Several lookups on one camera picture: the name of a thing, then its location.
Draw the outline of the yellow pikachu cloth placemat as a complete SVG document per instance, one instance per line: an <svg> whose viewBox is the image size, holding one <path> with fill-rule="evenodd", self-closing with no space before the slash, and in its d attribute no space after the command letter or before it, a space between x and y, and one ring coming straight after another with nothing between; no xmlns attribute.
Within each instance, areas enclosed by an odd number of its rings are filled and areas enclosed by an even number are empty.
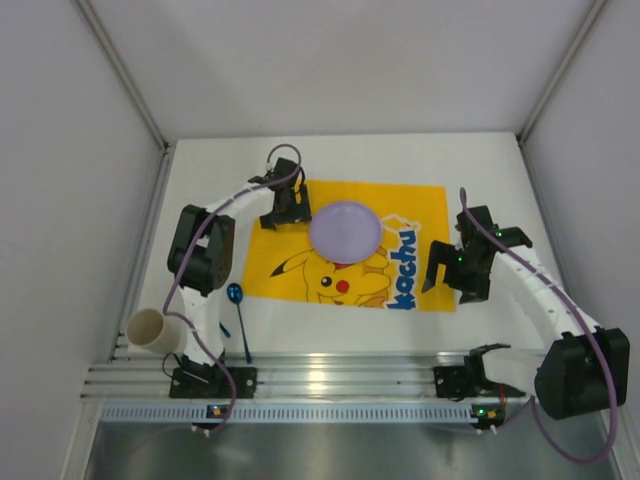
<svg viewBox="0 0 640 480"><path fill-rule="evenodd" d="M340 264L321 257L304 224L266 230L255 225L241 285L249 296L335 306L453 312L453 290L438 283L423 291L433 241L449 240L442 186L310 180L312 213L355 201L380 219L380 246L368 259Z"/></svg>

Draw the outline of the blue metallic spoon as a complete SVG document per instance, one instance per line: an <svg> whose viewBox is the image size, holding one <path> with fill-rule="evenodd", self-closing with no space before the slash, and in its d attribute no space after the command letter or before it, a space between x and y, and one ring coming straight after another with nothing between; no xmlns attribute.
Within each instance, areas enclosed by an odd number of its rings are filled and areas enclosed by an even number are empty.
<svg viewBox="0 0 640 480"><path fill-rule="evenodd" d="M227 297L229 301L236 307L236 311L238 314L240 332L242 336L242 343L244 348L245 360L246 363L251 365L253 363L253 358L251 355L251 351L248 345L247 337L246 337L246 329L244 325L244 319L241 311L241 303L244 299L244 293L241 285L239 283L230 283L227 286Z"/></svg>

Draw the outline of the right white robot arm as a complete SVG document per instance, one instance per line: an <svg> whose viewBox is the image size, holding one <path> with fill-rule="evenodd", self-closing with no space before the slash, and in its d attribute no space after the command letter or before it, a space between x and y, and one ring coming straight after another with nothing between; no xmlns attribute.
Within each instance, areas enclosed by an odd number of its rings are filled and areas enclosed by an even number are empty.
<svg viewBox="0 0 640 480"><path fill-rule="evenodd" d="M465 367L474 385L497 384L534 396L555 420L625 404L630 342L581 310L542 265L519 227L501 228L487 206L457 217L457 245L433 241L422 289L443 282L463 304L483 302L504 288L533 325L546 353L538 357L504 343L470 350Z"/></svg>

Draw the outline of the beige paper cup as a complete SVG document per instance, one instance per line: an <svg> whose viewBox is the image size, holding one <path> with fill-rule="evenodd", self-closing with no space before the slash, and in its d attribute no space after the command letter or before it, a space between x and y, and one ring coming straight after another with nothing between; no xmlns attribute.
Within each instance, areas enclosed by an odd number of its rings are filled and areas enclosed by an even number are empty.
<svg viewBox="0 0 640 480"><path fill-rule="evenodd" d="M125 336L130 347L159 355L182 353L186 346L184 322L151 308L139 310L128 319Z"/></svg>

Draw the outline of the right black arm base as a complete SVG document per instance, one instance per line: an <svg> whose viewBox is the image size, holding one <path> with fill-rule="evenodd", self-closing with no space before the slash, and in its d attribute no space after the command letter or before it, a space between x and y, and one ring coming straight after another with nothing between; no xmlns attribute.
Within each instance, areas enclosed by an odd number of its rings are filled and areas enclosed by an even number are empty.
<svg viewBox="0 0 640 480"><path fill-rule="evenodd" d="M492 350L506 349L509 345L495 343L471 349L463 358L462 365L436 366L433 368L436 396L456 402L467 398L498 396L500 388L507 397L524 397L525 394L512 386L498 384L487 379L483 356Z"/></svg>

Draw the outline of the aluminium mounting rail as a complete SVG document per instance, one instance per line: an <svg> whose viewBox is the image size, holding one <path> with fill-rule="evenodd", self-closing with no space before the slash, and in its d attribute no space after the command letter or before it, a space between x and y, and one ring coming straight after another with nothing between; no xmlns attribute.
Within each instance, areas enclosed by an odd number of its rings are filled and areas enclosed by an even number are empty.
<svg viewBox="0 0 640 480"><path fill-rule="evenodd" d="M257 400L413 400L436 393L433 369L461 366L464 351L409 354L264 354L257 370ZM173 358L127 354L116 348L106 363L89 367L80 394L96 401L164 400L169 397Z"/></svg>

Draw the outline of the blue metallic fork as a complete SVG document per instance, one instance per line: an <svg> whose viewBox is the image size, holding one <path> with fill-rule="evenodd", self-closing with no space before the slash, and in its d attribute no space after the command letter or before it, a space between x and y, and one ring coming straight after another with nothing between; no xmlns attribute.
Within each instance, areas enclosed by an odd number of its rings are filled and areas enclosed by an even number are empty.
<svg viewBox="0 0 640 480"><path fill-rule="evenodd" d="M226 337L226 338L231 338L231 333L230 331L222 324L219 323L219 328L220 331L222 332L222 334Z"/></svg>

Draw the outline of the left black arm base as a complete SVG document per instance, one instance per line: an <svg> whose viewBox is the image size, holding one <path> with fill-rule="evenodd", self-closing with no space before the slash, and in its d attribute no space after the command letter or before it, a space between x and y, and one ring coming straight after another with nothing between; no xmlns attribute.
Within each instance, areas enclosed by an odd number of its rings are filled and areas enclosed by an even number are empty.
<svg viewBox="0 0 640 480"><path fill-rule="evenodd" d="M227 370L236 386L236 397L252 399L258 385L258 370L253 367L228 367ZM231 382L219 367L199 364L181 355L171 373L169 397L230 400Z"/></svg>

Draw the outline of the purple plastic plate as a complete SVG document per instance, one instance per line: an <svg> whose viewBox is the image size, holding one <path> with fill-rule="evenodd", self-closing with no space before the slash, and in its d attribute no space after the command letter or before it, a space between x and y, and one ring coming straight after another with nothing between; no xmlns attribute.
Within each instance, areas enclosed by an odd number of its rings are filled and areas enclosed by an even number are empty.
<svg viewBox="0 0 640 480"><path fill-rule="evenodd" d="M309 227L312 248L324 259L354 264L371 257L382 243L382 225L369 207L337 201L313 215Z"/></svg>

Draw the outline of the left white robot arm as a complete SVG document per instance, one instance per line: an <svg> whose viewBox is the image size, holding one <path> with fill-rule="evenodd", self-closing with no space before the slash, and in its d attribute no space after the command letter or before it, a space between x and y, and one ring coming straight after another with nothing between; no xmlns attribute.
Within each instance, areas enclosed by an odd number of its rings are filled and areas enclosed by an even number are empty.
<svg viewBox="0 0 640 480"><path fill-rule="evenodd" d="M169 247L172 284L162 314L186 331L180 374L215 396L232 398L242 380L225 365L221 304L231 296L231 278L240 268L236 239L244 226L267 231L312 219L305 174L299 159L267 162L262 176L247 180L230 197L201 207L189 204L179 215Z"/></svg>

